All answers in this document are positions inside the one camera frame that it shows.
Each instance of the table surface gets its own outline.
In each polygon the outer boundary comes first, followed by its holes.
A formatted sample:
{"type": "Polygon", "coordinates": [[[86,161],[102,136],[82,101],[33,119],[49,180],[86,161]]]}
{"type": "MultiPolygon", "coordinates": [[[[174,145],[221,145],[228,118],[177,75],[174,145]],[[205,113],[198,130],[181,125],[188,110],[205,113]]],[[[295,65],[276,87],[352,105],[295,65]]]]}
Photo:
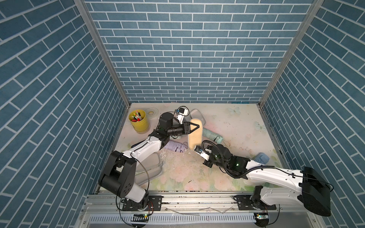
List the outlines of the table surface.
{"type": "MultiPolygon", "coordinates": [[[[150,129],[145,134],[134,131],[127,119],[115,150],[120,152],[129,150],[131,145],[146,139],[157,126],[162,113],[174,111],[181,105],[185,105],[189,110],[198,109],[207,122],[204,127],[223,136],[227,142],[225,146],[233,155],[253,158],[262,152],[270,158],[268,165],[282,167],[255,104],[133,103],[130,112],[153,107],[158,109],[159,115],[149,119],[150,129]]],[[[188,136],[184,135],[175,141],[187,142],[188,136]]],[[[233,179],[222,173],[217,166],[209,168],[203,165],[204,159],[189,149],[183,153],[162,149],[158,154],[163,162],[163,173],[151,180],[150,190],[252,191],[259,184],[275,187],[269,183],[243,178],[233,179]]]]}

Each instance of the blue brick wallpaper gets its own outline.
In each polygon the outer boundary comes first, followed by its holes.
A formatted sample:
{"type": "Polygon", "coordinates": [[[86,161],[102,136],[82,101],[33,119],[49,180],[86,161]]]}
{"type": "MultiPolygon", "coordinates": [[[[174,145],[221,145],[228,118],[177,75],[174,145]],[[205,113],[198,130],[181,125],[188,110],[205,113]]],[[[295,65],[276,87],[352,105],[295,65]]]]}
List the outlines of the blue brick wallpaper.
{"type": "Polygon", "coordinates": [[[312,0],[86,0],[132,102],[258,102],[312,0]]]}
{"type": "Polygon", "coordinates": [[[327,227],[365,227],[365,1],[325,0],[264,110],[293,168],[334,185],[327,227]]]}
{"type": "Polygon", "coordinates": [[[0,1],[0,227],[75,225],[124,109],[73,0],[0,1]]]}

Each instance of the yellow bucket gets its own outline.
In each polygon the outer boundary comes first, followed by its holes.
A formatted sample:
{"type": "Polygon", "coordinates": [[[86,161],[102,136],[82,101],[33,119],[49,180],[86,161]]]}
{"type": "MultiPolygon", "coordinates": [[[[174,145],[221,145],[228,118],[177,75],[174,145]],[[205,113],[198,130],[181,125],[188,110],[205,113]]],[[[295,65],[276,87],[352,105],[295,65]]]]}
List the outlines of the yellow bucket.
{"type": "Polygon", "coordinates": [[[137,110],[132,111],[129,114],[128,118],[138,134],[144,134],[144,133],[148,132],[148,130],[150,129],[150,124],[148,123],[148,118],[146,118],[146,113],[142,109],[137,109],[137,110]],[[134,119],[133,113],[137,113],[137,112],[140,113],[142,120],[138,121],[138,122],[132,122],[132,119],[134,119]]]}

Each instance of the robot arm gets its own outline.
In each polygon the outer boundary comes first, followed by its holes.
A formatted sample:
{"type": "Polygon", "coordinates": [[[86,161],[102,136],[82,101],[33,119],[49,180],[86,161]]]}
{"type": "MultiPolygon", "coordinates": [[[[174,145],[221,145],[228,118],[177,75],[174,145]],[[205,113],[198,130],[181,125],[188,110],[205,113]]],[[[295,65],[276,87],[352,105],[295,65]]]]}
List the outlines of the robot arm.
{"type": "Polygon", "coordinates": [[[141,163],[148,156],[162,149],[170,140],[170,136],[190,134],[199,128],[199,125],[183,122],[187,112],[180,107],[177,118],[170,112],[160,116],[156,129],[142,142],[132,146],[122,153],[114,151],[108,157],[105,167],[99,178],[99,185],[120,198],[127,198],[138,203],[139,208],[147,204],[148,192],[134,183],[137,162],[141,163]]]}
{"type": "MultiPolygon", "coordinates": [[[[190,134],[199,128],[199,125],[183,122],[186,112],[178,109],[177,118],[172,113],[163,113],[157,128],[148,138],[132,149],[120,153],[112,152],[99,179],[99,185],[120,198],[127,198],[137,203],[138,208],[145,208],[148,201],[148,190],[144,190],[134,183],[137,162],[142,162],[152,153],[162,149],[169,141],[170,136],[190,134]]],[[[330,216],[330,188],[324,179],[312,168],[304,170],[288,170],[274,166],[266,166],[249,158],[232,155],[228,148],[216,145],[211,141],[203,141],[196,146],[195,151],[203,157],[204,165],[213,164],[223,168],[233,178],[244,178],[269,182],[282,188],[267,188],[256,186],[251,197],[252,205],[264,209],[269,205],[288,204],[303,205],[309,211],[330,216]]]]}
{"type": "Polygon", "coordinates": [[[260,209],[274,204],[302,205],[307,210],[330,216],[330,187],[328,183],[310,167],[303,170],[281,169],[260,164],[249,158],[232,155],[228,148],[203,141],[194,149],[205,161],[204,165],[213,164],[223,168],[233,178],[244,178],[268,182],[282,188],[256,186],[251,197],[252,204],[260,209]]]}

